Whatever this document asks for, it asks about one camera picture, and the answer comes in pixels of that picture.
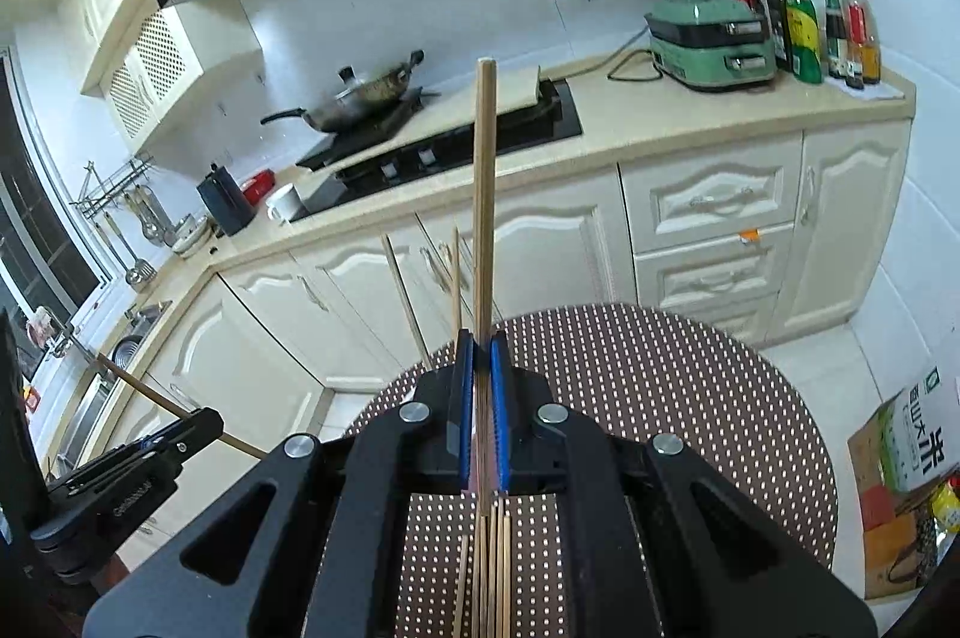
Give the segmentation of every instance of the metal utensil rack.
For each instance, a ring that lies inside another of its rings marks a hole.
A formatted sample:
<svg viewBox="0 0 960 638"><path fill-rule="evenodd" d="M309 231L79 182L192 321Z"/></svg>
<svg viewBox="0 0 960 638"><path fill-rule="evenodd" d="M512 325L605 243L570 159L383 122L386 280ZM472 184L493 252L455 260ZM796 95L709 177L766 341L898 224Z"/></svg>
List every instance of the metal utensil rack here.
<svg viewBox="0 0 960 638"><path fill-rule="evenodd" d="M86 163L86 177L80 187L80 195L76 202L71 202L80 212L80 216L93 221L94 216L114 204L123 192L133 186L136 181L147 177L149 170L154 168L154 157L145 156L129 160L115 173L100 178L96 165Z"/></svg>

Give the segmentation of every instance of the kitchen sink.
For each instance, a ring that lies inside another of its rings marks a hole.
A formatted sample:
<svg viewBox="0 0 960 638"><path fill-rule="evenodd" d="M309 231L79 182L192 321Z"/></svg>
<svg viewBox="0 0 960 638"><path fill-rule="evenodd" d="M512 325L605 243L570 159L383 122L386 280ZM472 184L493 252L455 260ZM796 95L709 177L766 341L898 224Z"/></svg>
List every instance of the kitchen sink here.
<svg viewBox="0 0 960 638"><path fill-rule="evenodd" d="M126 313L128 326L123 331L117 343L110 351L110 358L120 366L126 368L136 354L140 342L143 341L152 328L160 321L160 317L170 307L169 302L150 305L138 312ZM116 384L117 377L107 370L99 368L90 382L90 386L83 394L80 405L74 411L73 418L64 432L64 439L59 445L53 465L53 476L61 479L77 467L80 453L86 445L90 432L96 426L104 406L107 405L110 391Z"/></svg>

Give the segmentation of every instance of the frying pan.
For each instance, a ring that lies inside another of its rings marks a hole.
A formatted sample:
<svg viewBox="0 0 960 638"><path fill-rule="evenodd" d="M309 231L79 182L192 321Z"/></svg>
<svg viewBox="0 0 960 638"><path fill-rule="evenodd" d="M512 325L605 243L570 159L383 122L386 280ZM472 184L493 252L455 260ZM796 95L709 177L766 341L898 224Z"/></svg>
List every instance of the frying pan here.
<svg viewBox="0 0 960 638"><path fill-rule="evenodd" d="M301 107L284 110L260 119L260 123L270 124L280 119L296 118L303 119L318 132L343 132L399 100L410 85L411 72L422 61L424 52L414 50L409 61L398 64L375 79L359 79L352 67L344 67L339 75L347 88L336 97L315 110Z"/></svg>

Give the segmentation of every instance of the wooden stick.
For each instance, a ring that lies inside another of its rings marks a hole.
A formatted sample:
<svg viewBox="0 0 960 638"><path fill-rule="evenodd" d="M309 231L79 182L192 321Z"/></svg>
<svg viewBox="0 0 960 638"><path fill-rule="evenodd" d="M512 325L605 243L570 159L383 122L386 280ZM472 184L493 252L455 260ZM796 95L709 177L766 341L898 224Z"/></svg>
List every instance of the wooden stick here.
<svg viewBox="0 0 960 638"><path fill-rule="evenodd" d="M416 323L416 314L414 307L410 304L410 295L407 294L407 288L403 285L403 277L400 275L400 266L397 264L397 255L394 253L394 247L390 244L390 237L386 233L380 236L380 242L383 245L383 253L387 256L387 264L390 266L390 274L394 276L394 284L397 286L397 294L400 295L400 304L403 306L403 312L407 317L407 324L410 326L410 333L414 336L416 350L424 361L424 367L427 370L433 369L433 360L430 359L430 352L427 351L424 333L421 332L419 324Z"/></svg>
<svg viewBox="0 0 960 638"><path fill-rule="evenodd" d="M453 343L456 345L460 330L464 327L464 305L460 298L460 231L456 224L453 225L453 247L450 249L450 261L453 264L450 269L453 275L451 279L453 288L451 293L451 299L453 300Z"/></svg>
<svg viewBox="0 0 960 638"><path fill-rule="evenodd" d="M496 593L498 587L498 566L499 566L499 553L498 552L498 541L497 541L497 531L500 528L500 504L495 502L493 504L493 513L491 514L490 520L490 553L487 556L487 582L488 582L488 591L487 591L487 619L488 619L488 628L487 635L491 638L496 638L497 635L497 626L496 626Z"/></svg>
<svg viewBox="0 0 960 638"><path fill-rule="evenodd" d="M462 638L464 631L464 600L467 595L467 549L469 538L460 536L460 564L457 566L457 601L453 607L453 638Z"/></svg>
<svg viewBox="0 0 960 638"><path fill-rule="evenodd" d="M512 579L514 578L514 535L512 534L512 520L510 513L507 512L503 517L503 598L501 607L503 609L503 630L502 638L510 638L513 629L514 606L512 605Z"/></svg>
<svg viewBox="0 0 960 638"><path fill-rule="evenodd" d="M496 62L477 61L476 122L473 127L473 337L484 352L490 347L493 309L493 188L496 180ZM491 422L490 366L477 360L474 370L477 444L477 510L490 515Z"/></svg>
<svg viewBox="0 0 960 638"><path fill-rule="evenodd" d="M168 400L166 397L160 394L160 392L155 392L154 389L148 387L147 384L144 384L140 379L133 378L130 373L126 372L126 370L123 370L120 365L116 365L104 354L97 354L97 361L101 363L101 365L104 365L104 368L107 368L107 370L117 376L125 384L129 384L148 400L157 403L157 405L167 411L167 413L173 413L174 416L179 419L185 419L187 416L190 416L187 411L184 411L184 409L179 405ZM233 435L229 435L228 432L224 432L220 436L220 440L223 440L227 446L232 446L234 449L237 449L237 451L242 451L244 454L255 456L256 459L266 459L266 451L262 451L261 449L256 448L256 446L251 446L250 443L240 440L240 438L233 437Z"/></svg>
<svg viewBox="0 0 960 638"><path fill-rule="evenodd" d="M502 499L500 501L500 509L497 512L497 516L500 518L500 527L497 529L496 534L499 539L499 549L497 551L497 560L499 562L497 566L496 574L496 634L499 638L503 638L503 620L504 620L504 611L506 610L504 603L504 595L506 594L506 582L507 582L507 504Z"/></svg>
<svg viewBox="0 0 960 638"><path fill-rule="evenodd" d="M488 531L488 522L490 517L488 516L477 516L477 523L480 525L480 537L478 538L480 549L480 592L479 597L477 598L477 627L480 630L480 638L490 638L488 635L488 621L487 621L487 574L488 574L488 563L487 563L487 531Z"/></svg>
<svg viewBox="0 0 960 638"><path fill-rule="evenodd" d="M470 638L480 638L480 515L473 514L473 571L470 582Z"/></svg>

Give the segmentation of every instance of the brown polka dot tablecloth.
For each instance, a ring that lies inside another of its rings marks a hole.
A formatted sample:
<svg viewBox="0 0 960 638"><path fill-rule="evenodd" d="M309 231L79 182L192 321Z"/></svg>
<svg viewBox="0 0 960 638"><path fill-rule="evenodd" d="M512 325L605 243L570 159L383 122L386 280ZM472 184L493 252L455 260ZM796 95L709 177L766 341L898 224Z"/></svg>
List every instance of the brown polka dot tablecloth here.
<svg viewBox="0 0 960 638"><path fill-rule="evenodd" d="M820 563L832 562L837 493L827 448L800 395L757 352L706 324L630 305L551 309L498 329L507 333L514 365L544 375L558 403L629 440L675 432ZM434 362L449 365L453 357L450 343ZM347 433L400 405L422 374L417 365L400 375ZM395 635L450 635L460 536L473 536L474 504L473 496L411 499ZM515 497L507 507L512 635L566 635L554 499Z"/></svg>

